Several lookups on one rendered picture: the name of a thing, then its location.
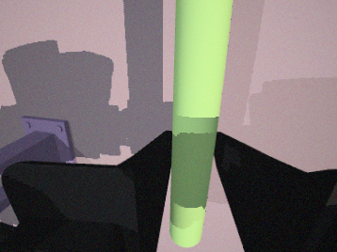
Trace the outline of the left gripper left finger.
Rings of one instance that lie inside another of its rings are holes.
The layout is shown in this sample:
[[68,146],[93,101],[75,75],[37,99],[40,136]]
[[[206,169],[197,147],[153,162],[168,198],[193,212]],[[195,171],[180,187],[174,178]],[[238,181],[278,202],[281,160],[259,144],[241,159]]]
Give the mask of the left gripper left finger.
[[19,223],[27,216],[114,223],[126,252],[156,252],[171,170],[172,131],[119,165],[23,161],[2,185]]

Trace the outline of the light green long rod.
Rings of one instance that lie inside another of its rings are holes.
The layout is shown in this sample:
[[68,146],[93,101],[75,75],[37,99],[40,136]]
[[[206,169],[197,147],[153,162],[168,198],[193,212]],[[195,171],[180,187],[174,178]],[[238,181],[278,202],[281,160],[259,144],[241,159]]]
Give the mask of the light green long rod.
[[169,234],[201,240],[233,0],[176,0]]

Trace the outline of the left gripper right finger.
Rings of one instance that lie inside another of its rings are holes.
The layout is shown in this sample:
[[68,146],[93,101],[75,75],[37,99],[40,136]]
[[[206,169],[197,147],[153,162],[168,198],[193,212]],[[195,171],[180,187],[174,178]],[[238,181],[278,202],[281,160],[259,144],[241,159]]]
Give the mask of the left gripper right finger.
[[222,132],[214,156],[244,252],[316,250],[337,213],[337,169],[307,173]]

